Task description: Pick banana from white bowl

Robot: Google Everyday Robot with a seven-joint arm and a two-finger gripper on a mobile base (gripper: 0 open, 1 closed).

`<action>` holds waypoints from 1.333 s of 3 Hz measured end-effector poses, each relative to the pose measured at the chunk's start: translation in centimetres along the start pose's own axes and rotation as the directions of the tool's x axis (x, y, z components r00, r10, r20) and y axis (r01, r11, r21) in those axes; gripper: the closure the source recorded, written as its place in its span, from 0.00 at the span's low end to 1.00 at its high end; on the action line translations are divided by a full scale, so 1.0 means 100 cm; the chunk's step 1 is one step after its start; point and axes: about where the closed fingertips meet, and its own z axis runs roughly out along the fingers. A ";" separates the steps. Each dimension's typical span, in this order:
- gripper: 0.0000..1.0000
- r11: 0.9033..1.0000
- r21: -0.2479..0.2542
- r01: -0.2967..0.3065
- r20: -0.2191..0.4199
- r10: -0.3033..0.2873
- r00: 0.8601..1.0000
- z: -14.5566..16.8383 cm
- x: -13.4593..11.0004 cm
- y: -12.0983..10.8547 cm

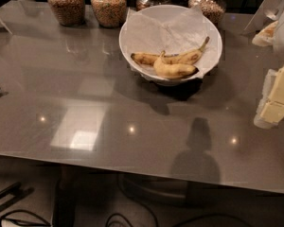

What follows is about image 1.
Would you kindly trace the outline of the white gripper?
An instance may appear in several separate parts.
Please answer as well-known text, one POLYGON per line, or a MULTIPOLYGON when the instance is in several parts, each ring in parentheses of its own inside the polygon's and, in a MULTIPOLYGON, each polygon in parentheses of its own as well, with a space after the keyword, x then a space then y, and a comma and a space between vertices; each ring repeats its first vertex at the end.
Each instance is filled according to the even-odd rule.
MULTIPOLYGON (((264 27, 252 40, 257 46, 273 45, 275 54, 284 61, 284 13, 278 21, 264 27)), ((262 129, 278 125, 284 118, 284 65, 279 70, 270 69, 265 77, 254 124, 262 129)))

